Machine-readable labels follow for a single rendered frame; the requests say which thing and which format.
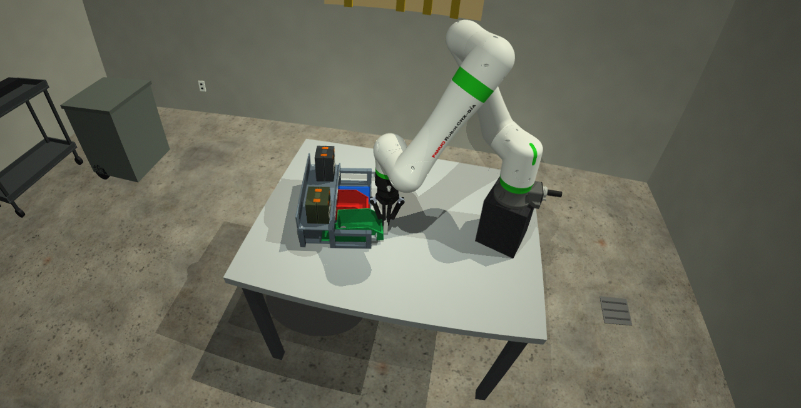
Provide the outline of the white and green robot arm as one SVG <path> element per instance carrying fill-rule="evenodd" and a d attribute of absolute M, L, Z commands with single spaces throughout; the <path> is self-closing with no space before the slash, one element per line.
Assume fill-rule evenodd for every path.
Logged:
<path fill-rule="evenodd" d="M 539 209 L 546 196 L 562 197 L 562 191 L 535 181 L 543 145 L 513 122 L 498 88 L 513 67 L 511 44 L 470 20 L 453 23 L 446 44 L 459 69 L 423 128 L 409 146 L 393 133 L 375 141 L 378 189 L 419 189 L 453 136 L 477 112 L 484 141 L 503 159 L 494 199 L 511 209 Z"/>

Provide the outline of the green bin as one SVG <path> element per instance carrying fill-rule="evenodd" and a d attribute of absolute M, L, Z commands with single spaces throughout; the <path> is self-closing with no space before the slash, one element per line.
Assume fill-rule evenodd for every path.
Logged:
<path fill-rule="evenodd" d="M 342 226 L 346 228 L 341 228 Z M 384 237 L 382 220 L 378 220 L 377 214 L 370 208 L 338 210 L 337 230 L 372 230 L 372 236 L 377 234 L 377 240 Z M 339 242 L 366 242 L 366 237 L 338 238 Z"/>

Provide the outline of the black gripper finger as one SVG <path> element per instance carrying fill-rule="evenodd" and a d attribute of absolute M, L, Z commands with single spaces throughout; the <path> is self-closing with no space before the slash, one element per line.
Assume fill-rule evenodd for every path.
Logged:
<path fill-rule="evenodd" d="M 393 208 L 393 211 L 391 213 L 392 202 L 393 202 L 393 199 L 390 199 L 389 200 L 389 205 L 388 205 L 388 210 L 387 210 L 387 216 L 386 216 L 385 232 L 388 232 L 389 221 L 391 219 L 392 220 L 395 219 L 395 217 L 397 216 L 397 212 L 400 210 L 401 206 L 404 205 L 404 197 L 399 197 L 399 199 L 397 201 L 397 204 L 395 205 L 395 207 Z"/>
<path fill-rule="evenodd" d="M 385 199 L 382 199 L 382 214 L 380 213 L 380 210 L 379 210 L 379 207 L 378 207 L 378 204 L 377 204 L 377 199 L 375 199 L 375 196 L 370 197 L 370 203 L 373 206 L 373 208 L 375 210 L 375 213 L 377 214 L 377 218 L 379 220 L 382 219 L 383 230 L 385 232 L 385 227 L 386 227 Z"/>

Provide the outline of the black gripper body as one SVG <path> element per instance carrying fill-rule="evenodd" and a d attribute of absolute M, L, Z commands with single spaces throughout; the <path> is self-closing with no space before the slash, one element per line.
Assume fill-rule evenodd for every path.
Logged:
<path fill-rule="evenodd" d="M 394 197 L 394 198 L 393 198 Z M 382 205 L 382 199 L 385 199 L 385 205 L 389 205 L 389 200 L 393 198 L 393 203 L 397 202 L 399 199 L 399 191 L 383 191 L 377 188 L 377 194 L 375 194 L 375 199 L 379 201 Z"/>

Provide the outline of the red bin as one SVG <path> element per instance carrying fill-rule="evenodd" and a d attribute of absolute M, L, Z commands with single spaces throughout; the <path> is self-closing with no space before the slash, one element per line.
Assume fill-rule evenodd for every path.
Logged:
<path fill-rule="evenodd" d="M 338 190 L 337 210 L 369 208 L 369 198 L 358 190 Z"/>

